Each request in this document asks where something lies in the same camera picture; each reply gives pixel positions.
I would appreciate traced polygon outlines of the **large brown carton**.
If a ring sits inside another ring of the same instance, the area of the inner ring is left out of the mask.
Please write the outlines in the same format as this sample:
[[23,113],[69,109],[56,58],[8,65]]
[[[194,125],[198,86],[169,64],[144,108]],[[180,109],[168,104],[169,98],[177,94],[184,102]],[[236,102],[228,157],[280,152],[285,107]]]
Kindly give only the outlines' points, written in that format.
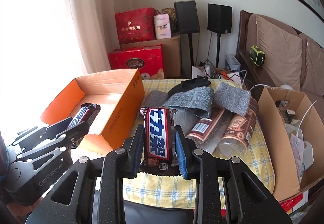
[[162,45],[165,77],[176,78],[181,76],[181,46],[180,35],[178,33],[174,33],[172,37],[168,39],[123,44],[120,45],[120,48],[127,49],[155,45]]

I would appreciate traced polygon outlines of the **Snickers bar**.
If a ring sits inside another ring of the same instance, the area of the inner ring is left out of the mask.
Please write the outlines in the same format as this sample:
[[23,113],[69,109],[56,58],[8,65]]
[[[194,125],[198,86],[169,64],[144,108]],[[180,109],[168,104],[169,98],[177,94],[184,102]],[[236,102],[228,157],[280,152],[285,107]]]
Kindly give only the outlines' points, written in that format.
[[86,122],[89,126],[91,126],[96,116],[99,114],[100,110],[101,106],[98,104],[82,104],[78,113],[73,117],[72,121],[69,123],[68,129],[77,126],[81,122]]

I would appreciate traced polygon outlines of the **grey knitted cloth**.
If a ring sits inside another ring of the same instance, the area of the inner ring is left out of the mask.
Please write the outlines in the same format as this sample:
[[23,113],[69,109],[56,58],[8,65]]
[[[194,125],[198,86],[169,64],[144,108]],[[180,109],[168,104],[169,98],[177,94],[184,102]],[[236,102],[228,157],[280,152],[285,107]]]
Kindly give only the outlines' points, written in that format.
[[162,106],[172,109],[182,108],[199,118],[209,118],[213,98],[214,90],[207,86],[201,86],[187,92],[175,93]]

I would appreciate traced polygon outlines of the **yellow plaid cushion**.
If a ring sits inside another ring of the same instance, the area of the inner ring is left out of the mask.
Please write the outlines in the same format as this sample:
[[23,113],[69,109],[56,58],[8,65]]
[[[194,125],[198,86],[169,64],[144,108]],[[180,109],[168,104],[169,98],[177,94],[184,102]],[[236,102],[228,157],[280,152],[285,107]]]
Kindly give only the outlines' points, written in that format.
[[[243,161],[273,192],[275,172],[259,123],[255,125]],[[134,179],[123,179],[123,188],[124,199],[129,202],[160,208],[194,208],[196,181],[185,180],[182,176],[155,176],[140,172]]]

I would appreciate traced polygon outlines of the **red Ferrero gift box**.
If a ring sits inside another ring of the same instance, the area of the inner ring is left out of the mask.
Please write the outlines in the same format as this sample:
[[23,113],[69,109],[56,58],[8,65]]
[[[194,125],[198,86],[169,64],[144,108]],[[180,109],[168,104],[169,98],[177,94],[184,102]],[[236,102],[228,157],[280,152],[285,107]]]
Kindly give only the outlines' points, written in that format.
[[112,69],[138,69],[143,80],[165,79],[162,45],[114,50],[108,58]]

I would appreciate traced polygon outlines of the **beige sofa cushion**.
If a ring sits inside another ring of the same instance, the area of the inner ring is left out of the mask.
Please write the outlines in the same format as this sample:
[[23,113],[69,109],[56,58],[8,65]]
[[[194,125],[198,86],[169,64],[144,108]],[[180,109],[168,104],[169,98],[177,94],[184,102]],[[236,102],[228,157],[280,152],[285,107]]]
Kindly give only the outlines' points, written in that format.
[[303,33],[299,37],[303,41],[301,88],[323,97],[323,48]]
[[299,91],[302,73],[302,39],[295,29],[274,18],[252,14],[247,24],[245,50],[257,46],[265,53],[263,69],[275,86]]

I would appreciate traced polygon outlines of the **right black speaker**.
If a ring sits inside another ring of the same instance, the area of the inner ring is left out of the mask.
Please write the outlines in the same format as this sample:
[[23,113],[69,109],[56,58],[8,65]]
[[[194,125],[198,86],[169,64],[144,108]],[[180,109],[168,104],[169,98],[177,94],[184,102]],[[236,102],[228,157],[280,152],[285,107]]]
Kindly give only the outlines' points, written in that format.
[[229,34],[232,30],[232,16],[231,6],[209,3],[207,30],[218,34]]

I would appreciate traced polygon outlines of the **black speaker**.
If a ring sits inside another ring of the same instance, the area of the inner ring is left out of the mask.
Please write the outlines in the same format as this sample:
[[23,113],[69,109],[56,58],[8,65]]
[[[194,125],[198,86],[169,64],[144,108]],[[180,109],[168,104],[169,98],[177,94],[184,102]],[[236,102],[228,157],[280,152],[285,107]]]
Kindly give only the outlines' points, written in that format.
[[232,30],[232,16],[231,6],[209,3],[207,30],[218,34],[229,34]]
[[199,19],[194,0],[174,3],[179,34],[199,33]]

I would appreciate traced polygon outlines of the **red tea gift bag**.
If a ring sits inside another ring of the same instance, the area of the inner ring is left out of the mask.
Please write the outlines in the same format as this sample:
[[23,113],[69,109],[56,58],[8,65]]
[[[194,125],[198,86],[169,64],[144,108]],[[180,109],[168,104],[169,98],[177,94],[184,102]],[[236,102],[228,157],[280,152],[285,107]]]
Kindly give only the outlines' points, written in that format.
[[155,40],[156,9],[147,7],[115,14],[119,44]]

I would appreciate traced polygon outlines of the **black sock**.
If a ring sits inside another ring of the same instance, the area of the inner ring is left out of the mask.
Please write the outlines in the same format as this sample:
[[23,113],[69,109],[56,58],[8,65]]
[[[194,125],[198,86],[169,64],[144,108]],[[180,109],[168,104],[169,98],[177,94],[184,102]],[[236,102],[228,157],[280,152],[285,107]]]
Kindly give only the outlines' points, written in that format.
[[169,97],[179,92],[187,92],[197,87],[209,86],[211,82],[205,76],[198,76],[197,78],[182,81],[180,84],[173,87],[167,94]]

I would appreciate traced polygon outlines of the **brown open cardboard box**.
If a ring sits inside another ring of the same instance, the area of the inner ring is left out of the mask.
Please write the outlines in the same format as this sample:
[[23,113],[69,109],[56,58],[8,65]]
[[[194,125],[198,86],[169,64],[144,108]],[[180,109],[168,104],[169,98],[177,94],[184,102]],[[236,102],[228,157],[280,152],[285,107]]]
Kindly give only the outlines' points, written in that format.
[[[288,102],[288,109],[295,111],[298,120],[306,115],[301,129],[304,140],[313,146],[314,163],[302,180],[298,179],[288,134],[276,106],[280,101]],[[323,179],[323,122],[307,95],[299,91],[265,87],[258,104],[261,129],[275,171],[273,195],[280,202],[286,201]]]

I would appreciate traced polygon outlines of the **Snickers bar Chinese label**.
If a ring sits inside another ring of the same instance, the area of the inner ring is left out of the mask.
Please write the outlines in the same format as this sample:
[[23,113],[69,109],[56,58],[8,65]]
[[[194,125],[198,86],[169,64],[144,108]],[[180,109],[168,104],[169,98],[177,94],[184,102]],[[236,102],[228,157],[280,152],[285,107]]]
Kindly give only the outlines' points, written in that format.
[[158,175],[178,166],[175,140],[175,109],[142,107],[144,121],[144,161],[141,169]]

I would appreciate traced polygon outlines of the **orange cardboard box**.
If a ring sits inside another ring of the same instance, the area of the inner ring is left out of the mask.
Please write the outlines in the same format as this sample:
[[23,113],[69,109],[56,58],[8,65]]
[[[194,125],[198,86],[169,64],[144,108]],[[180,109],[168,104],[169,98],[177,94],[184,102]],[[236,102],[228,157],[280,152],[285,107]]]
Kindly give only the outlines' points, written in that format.
[[44,110],[41,120],[52,125],[75,116],[83,103],[100,105],[101,110],[80,148],[106,155],[128,138],[143,98],[139,70],[97,72],[73,79]]

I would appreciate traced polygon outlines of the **pink tissue pack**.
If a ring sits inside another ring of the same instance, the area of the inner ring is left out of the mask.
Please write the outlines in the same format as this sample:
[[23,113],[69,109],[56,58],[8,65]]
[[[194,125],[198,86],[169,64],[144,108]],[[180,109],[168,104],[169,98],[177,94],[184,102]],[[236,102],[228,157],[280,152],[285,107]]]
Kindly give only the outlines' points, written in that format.
[[157,40],[171,38],[170,18],[166,13],[154,16],[155,36]]

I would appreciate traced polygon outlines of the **brown snack packet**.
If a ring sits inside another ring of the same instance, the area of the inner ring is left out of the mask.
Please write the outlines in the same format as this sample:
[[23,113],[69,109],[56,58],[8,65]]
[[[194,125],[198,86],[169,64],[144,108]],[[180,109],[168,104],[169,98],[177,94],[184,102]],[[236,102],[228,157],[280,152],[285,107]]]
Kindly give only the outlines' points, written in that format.
[[231,119],[232,113],[229,110],[213,105],[210,118],[201,118],[186,138],[193,140],[197,148],[212,154]]

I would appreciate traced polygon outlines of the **left black speaker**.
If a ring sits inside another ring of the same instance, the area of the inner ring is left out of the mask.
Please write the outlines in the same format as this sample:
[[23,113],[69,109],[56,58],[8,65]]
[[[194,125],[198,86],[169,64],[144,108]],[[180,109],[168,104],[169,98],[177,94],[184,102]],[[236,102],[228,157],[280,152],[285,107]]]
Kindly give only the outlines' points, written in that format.
[[179,34],[199,33],[199,19],[194,0],[174,3]]

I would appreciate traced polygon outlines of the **cream curtain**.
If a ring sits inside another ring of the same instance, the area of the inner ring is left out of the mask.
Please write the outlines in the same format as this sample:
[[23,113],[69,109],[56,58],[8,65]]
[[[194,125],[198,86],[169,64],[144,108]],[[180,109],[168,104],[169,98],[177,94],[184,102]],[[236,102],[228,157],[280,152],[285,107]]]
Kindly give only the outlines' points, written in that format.
[[133,0],[66,0],[85,69],[111,69],[108,54],[120,47],[115,14],[133,8]]

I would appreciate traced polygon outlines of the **grey speckled cloth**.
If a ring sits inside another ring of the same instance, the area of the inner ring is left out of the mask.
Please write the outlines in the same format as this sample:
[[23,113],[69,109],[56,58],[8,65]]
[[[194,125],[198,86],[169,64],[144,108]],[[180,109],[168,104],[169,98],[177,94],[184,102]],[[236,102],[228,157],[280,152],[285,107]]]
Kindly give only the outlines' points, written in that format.
[[250,104],[251,93],[220,82],[214,92],[213,104],[230,112],[245,116]]

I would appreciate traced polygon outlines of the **dark grey cloth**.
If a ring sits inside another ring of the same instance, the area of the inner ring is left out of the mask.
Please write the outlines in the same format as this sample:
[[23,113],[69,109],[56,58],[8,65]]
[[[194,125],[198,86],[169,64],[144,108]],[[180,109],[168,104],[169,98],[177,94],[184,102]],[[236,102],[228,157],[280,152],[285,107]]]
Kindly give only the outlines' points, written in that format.
[[152,107],[159,108],[161,107],[167,100],[169,99],[169,95],[165,92],[159,90],[153,90],[145,97],[141,107]]

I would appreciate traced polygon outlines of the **brown labelled plastic jar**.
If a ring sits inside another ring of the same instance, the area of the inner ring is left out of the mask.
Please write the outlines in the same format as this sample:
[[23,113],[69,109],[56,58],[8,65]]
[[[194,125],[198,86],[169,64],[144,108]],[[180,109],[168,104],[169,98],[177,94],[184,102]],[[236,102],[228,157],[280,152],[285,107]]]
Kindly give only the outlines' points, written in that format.
[[243,159],[250,145],[252,134],[258,118],[259,105],[254,98],[250,99],[245,116],[235,114],[231,119],[223,137],[217,145],[220,157]]

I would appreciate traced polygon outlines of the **green alarm clock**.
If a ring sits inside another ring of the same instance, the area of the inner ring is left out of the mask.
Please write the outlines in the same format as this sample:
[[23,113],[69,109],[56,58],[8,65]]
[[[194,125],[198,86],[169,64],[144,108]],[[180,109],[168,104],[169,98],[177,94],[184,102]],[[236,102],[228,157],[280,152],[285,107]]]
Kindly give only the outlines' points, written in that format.
[[250,59],[254,62],[255,65],[262,67],[265,63],[265,53],[259,50],[258,46],[253,45],[250,48]]

